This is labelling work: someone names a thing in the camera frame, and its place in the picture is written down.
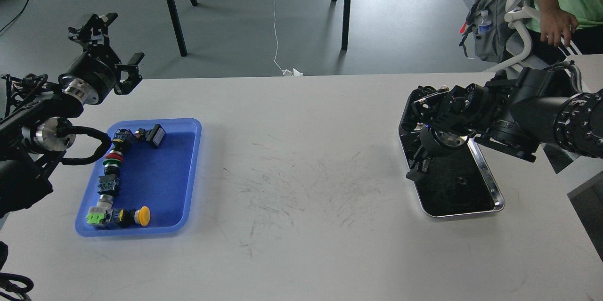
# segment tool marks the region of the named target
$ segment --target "robotic arm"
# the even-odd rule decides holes
[[[107,134],[88,127],[73,126],[84,104],[101,104],[113,89],[117,95],[130,93],[140,83],[138,64],[142,52],[123,65],[109,46],[108,26],[117,14],[84,16],[81,28],[69,28],[68,37],[82,45],[82,54],[59,84],[48,76],[26,76],[23,80],[4,75],[7,86],[6,117],[0,121],[0,217],[7,212],[31,207],[52,192],[48,180],[59,163],[89,164],[111,147]],[[121,81],[121,72],[128,77]],[[101,141],[86,159],[64,158],[77,134]],[[41,155],[33,160],[30,154]]]
[[[517,80],[499,71],[483,87],[418,87],[399,125],[400,137],[414,138],[416,145],[407,178],[424,179],[433,158],[454,152],[469,138],[530,162],[541,143],[603,157],[603,89],[584,93],[580,83],[579,69],[562,62],[525,68]]]

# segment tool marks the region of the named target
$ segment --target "white table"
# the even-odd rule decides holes
[[[491,74],[146,80],[74,123],[197,118],[187,224],[156,237],[80,237],[92,166],[0,232],[4,271],[37,300],[595,300],[603,263],[547,163],[484,149],[506,199],[490,217],[424,215],[397,136],[417,85]],[[69,156],[95,142],[79,138]]]

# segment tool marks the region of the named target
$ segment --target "gray backpack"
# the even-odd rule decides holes
[[[517,6],[523,0],[515,0],[513,7]],[[506,0],[475,0],[469,14],[465,18],[465,25],[461,29],[463,39],[459,46],[463,47],[463,52],[467,56],[465,40],[470,33],[475,38],[475,54],[480,59],[488,62],[500,63],[504,60],[505,46],[509,37],[515,30],[508,27],[505,22]],[[492,20],[492,27],[486,32],[480,33],[478,23],[481,20],[481,12],[487,10]]]

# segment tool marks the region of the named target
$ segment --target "blue tray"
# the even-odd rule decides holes
[[[159,123],[165,137],[159,148],[147,142],[137,142],[124,156],[121,166],[121,191],[114,208],[151,210],[151,221],[146,227],[102,229],[88,226],[88,208],[96,206],[98,177],[103,173],[103,159],[94,164],[88,187],[75,219],[75,230],[81,236],[144,235],[175,232],[187,222],[190,198],[195,180],[196,158],[199,152],[202,126],[196,119],[157,119],[122,121],[112,125],[107,133],[113,136],[117,129],[151,129]]]

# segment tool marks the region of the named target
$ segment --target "person's hand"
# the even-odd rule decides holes
[[[556,47],[562,43],[569,46],[571,35],[576,32],[576,16],[561,9],[540,12],[540,40]]]

